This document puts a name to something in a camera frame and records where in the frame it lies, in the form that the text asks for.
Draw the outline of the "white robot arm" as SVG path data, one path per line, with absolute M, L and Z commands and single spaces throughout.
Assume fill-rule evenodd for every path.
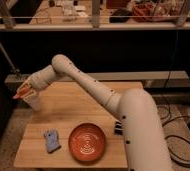
M 143 88 L 117 93 L 87 75 L 65 55 L 58 54 L 51 64 L 31 74 L 16 90 L 32 109 L 39 109 L 39 92 L 69 76 L 97 103 L 122 124 L 129 171 L 173 171 L 156 102 Z

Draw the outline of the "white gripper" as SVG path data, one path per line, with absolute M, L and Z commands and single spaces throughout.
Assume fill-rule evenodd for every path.
M 18 92 L 27 92 L 21 96 L 22 99 L 27 99 L 27 98 L 32 98 L 37 95 L 36 91 L 42 91 L 46 89 L 49 84 L 44 80 L 42 74 L 40 72 L 35 72 L 33 73 L 30 77 L 29 80 L 26 80 L 23 82 L 20 87 L 17 89 Z

